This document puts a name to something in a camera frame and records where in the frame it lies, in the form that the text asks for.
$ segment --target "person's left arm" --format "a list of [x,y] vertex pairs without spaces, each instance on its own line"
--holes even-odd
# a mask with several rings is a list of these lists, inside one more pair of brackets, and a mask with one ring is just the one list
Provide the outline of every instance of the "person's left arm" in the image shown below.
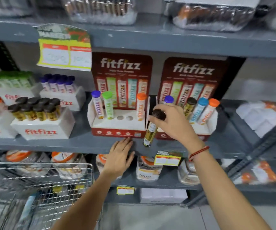
[[129,138],[113,144],[103,172],[86,193],[56,221],[52,230],[94,230],[111,183],[130,166],[134,152],[127,159],[133,142]]

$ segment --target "white fitfizz logo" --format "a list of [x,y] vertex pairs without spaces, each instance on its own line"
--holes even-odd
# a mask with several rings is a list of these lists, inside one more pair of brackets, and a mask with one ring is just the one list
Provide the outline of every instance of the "white fitfizz logo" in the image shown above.
[[183,63],[177,63],[174,66],[173,72],[212,75],[214,70],[215,69],[203,68],[203,65],[200,64],[194,64],[190,66]]
[[113,68],[113,69],[135,69],[140,70],[141,63],[131,63],[125,59],[119,59],[117,62],[109,58],[102,58],[101,67]]

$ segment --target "black cap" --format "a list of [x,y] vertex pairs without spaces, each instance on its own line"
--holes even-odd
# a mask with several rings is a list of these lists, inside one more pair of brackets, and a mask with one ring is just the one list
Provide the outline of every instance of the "black cap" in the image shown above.
[[21,105],[21,111],[32,111],[32,105],[31,104],[24,104]]
[[189,98],[187,99],[187,103],[188,103],[189,105],[195,105],[195,104],[197,104],[197,100],[196,100],[194,97],[189,97]]
[[44,110],[43,104],[36,104],[32,107],[35,112],[42,112]]
[[55,107],[54,104],[48,104],[48,105],[44,106],[44,110],[45,110],[45,112],[51,113],[51,112],[54,112],[56,110],[56,107]]
[[19,104],[14,104],[14,105],[11,105],[11,106],[8,106],[8,111],[10,113],[15,113],[15,112],[18,112],[21,110],[21,107]]
[[41,99],[39,100],[38,103],[39,103],[39,104],[45,105],[45,104],[48,104],[49,101],[50,101],[50,99],[49,99],[48,97],[43,97],[43,98],[41,98]]
[[36,105],[39,102],[39,97],[31,97],[27,100],[28,104]]
[[27,103],[27,100],[28,100],[28,97],[19,97],[16,99],[16,104],[26,104]]
[[158,118],[160,120],[165,120],[166,117],[167,117],[166,113],[163,110],[161,110],[161,109],[155,109],[155,110],[153,110],[152,116],[154,116],[154,117],[156,117],[156,118]]
[[50,104],[53,104],[55,106],[59,106],[60,105],[60,99],[58,99],[58,98],[51,98]]

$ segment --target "person's left hand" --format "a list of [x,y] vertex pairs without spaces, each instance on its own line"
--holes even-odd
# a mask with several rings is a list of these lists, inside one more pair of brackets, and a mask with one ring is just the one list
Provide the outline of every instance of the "person's left hand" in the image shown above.
[[112,181],[121,176],[130,166],[135,152],[131,152],[128,159],[127,155],[132,145],[133,142],[130,138],[124,138],[120,142],[115,142],[111,147],[102,173],[111,178]]

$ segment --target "bracelet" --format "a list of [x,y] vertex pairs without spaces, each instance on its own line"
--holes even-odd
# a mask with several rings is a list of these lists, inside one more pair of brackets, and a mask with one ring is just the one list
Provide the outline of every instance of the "bracelet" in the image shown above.
[[203,152],[205,150],[209,149],[209,146],[205,146],[203,147],[201,150],[199,151],[196,151],[195,153],[191,154],[190,157],[189,157],[189,161],[191,162],[193,160],[193,157],[196,155],[196,154],[199,154],[200,152]]

